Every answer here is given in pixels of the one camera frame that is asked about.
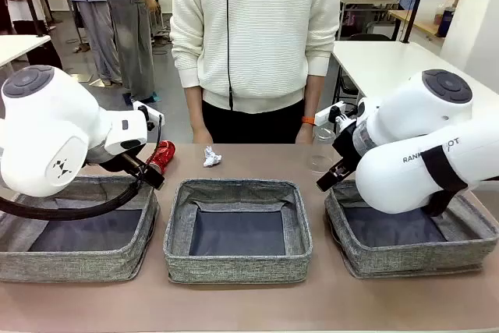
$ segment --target transparent cup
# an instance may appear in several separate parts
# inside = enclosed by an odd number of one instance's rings
[[[336,138],[330,122],[314,129],[313,145],[307,159],[307,167],[316,173],[325,173],[333,166],[333,142]]]

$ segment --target person's left hand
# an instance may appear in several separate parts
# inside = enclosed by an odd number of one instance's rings
[[[312,144],[313,142],[313,125],[302,124],[298,135],[296,136],[296,144]]]

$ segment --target gray pants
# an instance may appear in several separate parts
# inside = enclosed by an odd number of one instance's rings
[[[108,0],[123,86],[132,98],[146,99],[154,91],[149,9],[144,0]]]
[[[99,77],[116,83],[122,82],[118,52],[106,2],[76,2],[87,31]]]

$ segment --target fabric basket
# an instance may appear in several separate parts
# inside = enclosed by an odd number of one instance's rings
[[[435,218],[421,210],[384,214],[363,201],[354,181],[344,181],[325,205],[345,265],[357,278],[477,271],[499,237],[496,224],[464,197]]]
[[[312,236],[292,182],[188,179],[177,190],[163,251],[173,282],[300,282]]]
[[[15,202],[47,209],[84,208],[122,193],[129,176],[77,177],[47,198],[18,195]],[[153,188],[118,210],[75,221],[41,221],[0,214],[0,280],[112,282],[134,278],[154,230]]]

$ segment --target orange wristband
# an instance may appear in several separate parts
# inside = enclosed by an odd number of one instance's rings
[[[304,124],[310,124],[310,125],[315,125],[315,118],[314,117],[302,117],[302,123]]]

